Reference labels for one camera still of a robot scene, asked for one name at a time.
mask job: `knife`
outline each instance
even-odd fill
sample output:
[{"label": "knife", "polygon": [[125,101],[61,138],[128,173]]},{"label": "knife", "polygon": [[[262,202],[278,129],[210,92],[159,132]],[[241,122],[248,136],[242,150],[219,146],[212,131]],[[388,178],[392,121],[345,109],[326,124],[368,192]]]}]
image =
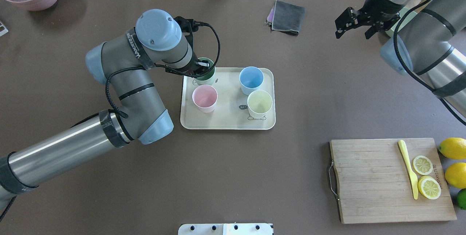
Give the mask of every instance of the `knife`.
[{"label": "knife", "polygon": [[414,173],[411,169],[411,163],[409,160],[408,149],[406,148],[406,143],[404,140],[398,141],[398,146],[400,147],[401,155],[403,156],[404,163],[406,164],[406,168],[408,169],[409,180],[411,182],[412,188],[412,196],[415,200],[418,199],[418,176]]}]

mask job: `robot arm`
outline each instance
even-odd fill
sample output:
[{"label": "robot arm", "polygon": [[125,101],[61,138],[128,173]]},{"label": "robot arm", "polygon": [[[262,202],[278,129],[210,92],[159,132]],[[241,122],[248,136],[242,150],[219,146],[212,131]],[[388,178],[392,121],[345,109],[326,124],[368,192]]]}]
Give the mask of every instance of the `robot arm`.
[{"label": "robot arm", "polygon": [[[359,26],[371,26],[370,38],[388,30],[399,19],[398,11],[410,0],[366,0],[355,11],[348,8],[335,21],[336,37]],[[398,33],[397,45],[406,66],[439,99],[444,99],[466,117],[466,57],[448,41],[466,26],[466,0],[432,0]],[[396,71],[406,74],[394,51],[393,39],[381,56]]]},{"label": "robot arm", "polygon": [[[143,13],[126,34],[92,49],[86,55],[88,69],[98,82],[111,81],[121,107],[103,110],[0,158],[0,208],[12,197],[134,139],[150,144],[168,135],[173,122],[147,70],[164,62],[168,72],[198,77],[213,68],[200,62],[192,48],[192,32],[204,25],[208,26],[182,17],[172,19],[165,11],[153,9]],[[190,35],[185,38],[183,32]]]}]

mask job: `knife handle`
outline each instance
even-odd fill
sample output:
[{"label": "knife handle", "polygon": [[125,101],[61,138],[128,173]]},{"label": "knife handle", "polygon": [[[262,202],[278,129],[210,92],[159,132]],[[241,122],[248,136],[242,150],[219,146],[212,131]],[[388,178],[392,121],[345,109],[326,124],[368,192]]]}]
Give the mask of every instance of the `knife handle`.
[{"label": "knife handle", "polygon": [[404,163],[408,168],[408,171],[411,172],[411,163],[409,161],[408,148],[406,147],[406,142],[404,140],[398,141],[398,146],[400,147],[401,155],[403,156]]}]

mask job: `light blue joint cap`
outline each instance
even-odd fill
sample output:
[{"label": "light blue joint cap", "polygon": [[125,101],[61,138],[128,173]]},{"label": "light blue joint cap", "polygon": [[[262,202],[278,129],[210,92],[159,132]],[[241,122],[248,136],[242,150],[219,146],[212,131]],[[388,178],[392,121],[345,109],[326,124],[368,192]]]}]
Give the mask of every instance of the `light blue joint cap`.
[{"label": "light blue joint cap", "polygon": [[145,47],[155,51],[167,51],[181,40],[181,28],[165,11],[145,11],[136,22],[136,35]]},{"label": "light blue joint cap", "polygon": [[168,109],[157,118],[156,121],[150,125],[150,127],[139,137],[139,141],[142,144],[147,145],[152,142],[165,137],[170,134],[173,130],[173,122],[171,121],[170,115],[168,114]]},{"label": "light blue joint cap", "polygon": [[[409,56],[408,49],[404,45],[401,37],[398,36],[396,40],[398,44],[398,51],[400,52],[401,58],[403,59],[406,66],[409,70],[412,71],[412,61],[411,57]],[[404,70],[403,66],[401,65],[398,57],[396,57],[395,53],[395,46],[393,44],[393,38],[390,38],[380,49],[380,56],[385,60],[385,62],[395,71],[402,75],[407,75],[408,73]]]},{"label": "light blue joint cap", "polygon": [[105,43],[106,42],[103,42],[100,45],[94,47],[86,54],[86,66],[88,67],[89,72],[92,74],[95,80],[97,80],[100,84],[105,84],[107,81],[102,68],[102,47]]}]

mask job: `lemon slice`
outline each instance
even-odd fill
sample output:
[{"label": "lemon slice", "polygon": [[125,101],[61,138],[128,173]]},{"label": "lemon slice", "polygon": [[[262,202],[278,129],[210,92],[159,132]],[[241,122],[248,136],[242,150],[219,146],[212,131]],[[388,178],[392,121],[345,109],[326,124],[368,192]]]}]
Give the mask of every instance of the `lemon slice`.
[{"label": "lemon slice", "polygon": [[421,175],[429,175],[432,170],[432,162],[424,156],[417,156],[412,160],[414,170]]},{"label": "lemon slice", "polygon": [[431,176],[421,177],[418,181],[418,189],[429,200],[437,199],[442,192],[438,182]]}]

